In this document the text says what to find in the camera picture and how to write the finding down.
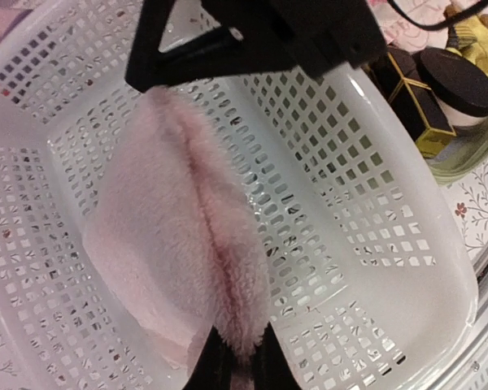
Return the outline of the green hard-shell suitcase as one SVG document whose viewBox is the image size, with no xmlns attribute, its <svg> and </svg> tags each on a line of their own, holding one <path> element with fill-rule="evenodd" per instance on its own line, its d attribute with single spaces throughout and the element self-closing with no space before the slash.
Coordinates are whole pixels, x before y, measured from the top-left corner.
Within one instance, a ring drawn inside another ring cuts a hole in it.
<svg viewBox="0 0 488 390">
<path fill-rule="evenodd" d="M 488 117 L 473 129 L 474 135 L 460 136 L 436 158 L 426 159 L 439 185 L 455 183 L 488 158 Z"/>
</svg>

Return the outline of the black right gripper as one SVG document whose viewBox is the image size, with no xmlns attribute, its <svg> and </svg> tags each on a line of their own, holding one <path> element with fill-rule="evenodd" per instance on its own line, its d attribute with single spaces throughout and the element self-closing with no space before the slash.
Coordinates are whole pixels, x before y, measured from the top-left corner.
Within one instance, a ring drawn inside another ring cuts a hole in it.
<svg viewBox="0 0 488 390">
<path fill-rule="evenodd" d="M 125 81 L 154 86 L 301 67 L 318 78 L 341 65 L 360 67 L 386 50 L 365 1 L 202 1 L 220 26 L 161 51 L 174 1 L 144 1 Z"/>
</svg>

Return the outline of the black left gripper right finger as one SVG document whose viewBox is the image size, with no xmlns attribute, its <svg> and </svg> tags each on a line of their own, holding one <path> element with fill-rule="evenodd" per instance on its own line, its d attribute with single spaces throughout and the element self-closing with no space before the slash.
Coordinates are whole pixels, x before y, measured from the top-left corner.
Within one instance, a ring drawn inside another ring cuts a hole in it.
<svg viewBox="0 0 488 390">
<path fill-rule="evenodd" d="M 252 357 L 254 390 L 301 390 L 269 323 Z"/>
</svg>

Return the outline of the pink cloth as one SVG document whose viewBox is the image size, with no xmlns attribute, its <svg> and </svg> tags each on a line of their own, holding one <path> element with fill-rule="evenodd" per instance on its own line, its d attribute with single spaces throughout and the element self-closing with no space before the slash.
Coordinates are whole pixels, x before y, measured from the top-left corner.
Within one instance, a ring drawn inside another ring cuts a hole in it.
<svg viewBox="0 0 488 390">
<path fill-rule="evenodd" d="M 87 218 L 83 246 L 107 287 L 169 361 L 216 329 L 247 362 L 269 315 L 257 222 L 216 131 L 181 95 L 137 102 Z"/>
</svg>

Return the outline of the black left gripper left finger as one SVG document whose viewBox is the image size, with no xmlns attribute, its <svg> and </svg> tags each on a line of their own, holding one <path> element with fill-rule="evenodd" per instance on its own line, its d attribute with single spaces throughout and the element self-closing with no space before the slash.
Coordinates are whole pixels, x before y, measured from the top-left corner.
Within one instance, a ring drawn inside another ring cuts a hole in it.
<svg viewBox="0 0 488 390">
<path fill-rule="evenodd" d="M 184 390 L 230 390 L 237 359 L 230 345 L 211 327 Z"/>
</svg>

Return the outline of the white perforated plastic basket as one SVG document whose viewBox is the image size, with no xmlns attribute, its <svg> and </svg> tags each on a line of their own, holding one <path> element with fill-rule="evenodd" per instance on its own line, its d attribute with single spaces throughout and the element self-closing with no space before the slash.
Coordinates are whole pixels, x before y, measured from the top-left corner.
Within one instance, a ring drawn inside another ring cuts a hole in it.
<svg viewBox="0 0 488 390">
<path fill-rule="evenodd" d="M 139 1 L 49 1 L 0 42 L 0 328 L 33 389 L 178 389 L 81 234 L 138 100 Z M 455 360 L 477 281 L 376 86 L 348 65 L 181 86 L 259 224 L 272 325 L 306 389 L 424 389 Z"/>
</svg>

